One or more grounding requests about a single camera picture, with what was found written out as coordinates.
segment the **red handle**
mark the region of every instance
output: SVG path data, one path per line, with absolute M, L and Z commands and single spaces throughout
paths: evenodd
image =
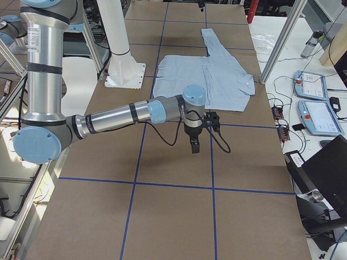
M 256 9 L 258 8 L 259 0 L 252 0 L 247 16 L 247 22 L 252 23 Z

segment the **black monitor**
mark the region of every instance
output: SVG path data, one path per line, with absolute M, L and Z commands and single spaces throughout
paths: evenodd
M 337 136 L 302 167 L 339 216 L 347 218 L 347 140 Z

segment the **light blue joint cap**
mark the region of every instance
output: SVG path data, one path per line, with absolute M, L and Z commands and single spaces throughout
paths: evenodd
M 149 102 L 147 107 L 153 124 L 160 124 L 166 121 L 165 108 L 159 100 Z
M 206 93 L 200 85 L 188 85 L 182 96 L 187 103 L 193 106 L 201 107 L 206 103 Z
M 67 33 L 81 33 L 85 29 L 85 24 L 71 24 L 69 28 L 66 30 Z
M 6 22 L 18 22 L 20 21 L 19 17 L 16 15 L 5 15 L 2 19 Z
M 25 161 L 44 164 L 61 153 L 61 143 L 54 133 L 46 128 L 28 126 L 15 135 L 13 146 Z
M 24 4 L 36 8 L 49 8 L 59 4 L 61 0 L 21 0 Z
M 12 44 L 15 40 L 12 39 L 12 37 L 10 37 L 7 34 L 4 34 L 2 32 L 0 32 L 0 39 L 6 44 L 6 45 L 10 45 Z

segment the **folded cloth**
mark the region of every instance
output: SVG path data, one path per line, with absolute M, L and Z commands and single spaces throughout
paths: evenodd
M 159 64 L 154 97 L 182 94 L 190 84 L 206 92 L 206 109 L 244 111 L 255 94 L 253 76 L 224 48 L 212 29 L 202 29 L 210 56 L 168 55 Z

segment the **blue device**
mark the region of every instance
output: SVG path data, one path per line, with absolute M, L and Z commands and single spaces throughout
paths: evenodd
M 344 135 L 328 101 L 300 100 L 298 109 L 306 129 L 312 135 L 325 137 Z
M 329 100 L 325 75 L 298 70 L 294 77 L 297 96 L 313 100 Z

